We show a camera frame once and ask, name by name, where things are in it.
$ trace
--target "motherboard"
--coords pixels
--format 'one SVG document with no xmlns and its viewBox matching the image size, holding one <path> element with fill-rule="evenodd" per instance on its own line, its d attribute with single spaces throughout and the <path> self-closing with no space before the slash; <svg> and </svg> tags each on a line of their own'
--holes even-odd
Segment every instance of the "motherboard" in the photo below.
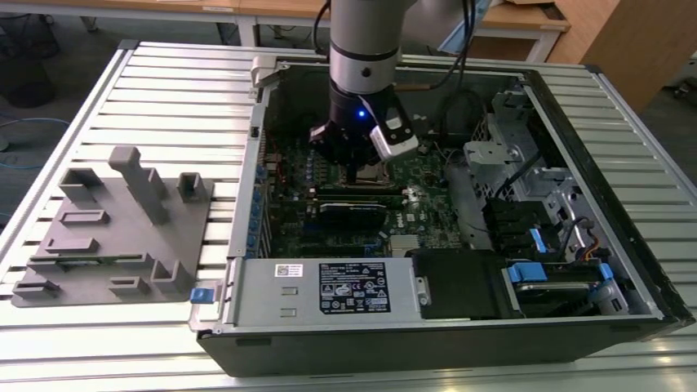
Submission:
<svg viewBox="0 0 697 392">
<path fill-rule="evenodd" d="M 463 246 L 435 151 L 363 167 L 350 184 L 303 140 L 270 137 L 268 147 L 271 257 L 400 257 Z"/>
</svg>

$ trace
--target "blue latch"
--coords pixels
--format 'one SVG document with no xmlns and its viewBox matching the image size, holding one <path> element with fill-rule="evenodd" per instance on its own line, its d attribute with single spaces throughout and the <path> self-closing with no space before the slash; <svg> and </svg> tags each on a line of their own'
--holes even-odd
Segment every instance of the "blue latch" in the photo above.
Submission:
<svg viewBox="0 0 697 392">
<path fill-rule="evenodd" d="M 212 304 L 215 300 L 216 290 L 212 288 L 198 287 L 192 289 L 192 295 L 188 298 L 192 304 Z"/>
<path fill-rule="evenodd" d="M 534 236 L 535 246 L 538 247 L 538 252 L 547 253 L 546 241 L 543 241 L 543 236 L 540 235 L 540 230 L 531 229 L 531 235 Z"/>
<path fill-rule="evenodd" d="M 547 273 L 543 268 L 543 263 L 535 261 L 515 263 L 508 270 L 512 283 L 547 281 Z"/>
<path fill-rule="evenodd" d="M 612 268 L 608 263 L 600 263 L 600 273 L 603 274 L 604 281 L 615 278 L 615 274 L 612 273 Z"/>
</svg>

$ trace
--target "gray plastic holder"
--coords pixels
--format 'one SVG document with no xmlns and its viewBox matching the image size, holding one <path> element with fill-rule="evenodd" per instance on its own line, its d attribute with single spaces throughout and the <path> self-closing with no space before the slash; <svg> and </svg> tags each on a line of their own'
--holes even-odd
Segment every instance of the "gray plastic holder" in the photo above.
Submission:
<svg viewBox="0 0 697 392">
<path fill-rule="evenodd" d="M 195 283 L 212 180 L 162 179 L 141 152 L 118 146 L 123 178 L 69 169 L 67 198 L 15 285 L 19 307 L 186 301 Z"/>
</svg>

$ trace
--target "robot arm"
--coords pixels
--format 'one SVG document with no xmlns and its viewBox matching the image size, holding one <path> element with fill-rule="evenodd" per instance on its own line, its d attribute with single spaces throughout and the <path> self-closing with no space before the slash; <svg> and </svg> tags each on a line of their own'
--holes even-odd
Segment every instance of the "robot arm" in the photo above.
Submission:
<svg viewBox="0 0 697 392">
<path fill-rule="evenodd" d="M 420 9 L 430 2 L 431 6 L 434 3 L 450 6 L 427 9 L 451 13 L 458 8 L 462 13 L 462 0 L 420 0 Z M 330 162 L 346 166 L 348 181 L 354 181 L 364 165 L 390 160 L 419 146 L 394 86 L 404 21 L 416 3 L 416 0 L 331 3 L 330 121 L 312 130 L 310 141 Z M 439 23 L 442 16 L 423 15 L 422 29 L 428 29 L 430 21 Z"/>
</svg>

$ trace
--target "power supply label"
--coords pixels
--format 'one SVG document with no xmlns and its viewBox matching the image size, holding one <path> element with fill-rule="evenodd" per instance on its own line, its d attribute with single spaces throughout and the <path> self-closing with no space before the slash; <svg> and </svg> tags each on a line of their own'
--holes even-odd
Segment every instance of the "power supply label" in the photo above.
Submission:
<svg viewBox="0 0 697 392">
<path fill-rule="evenodd" d="M 384 263 L 320 264 L 319 309 L 324 314 L 390 312 Z"/>
</svg>

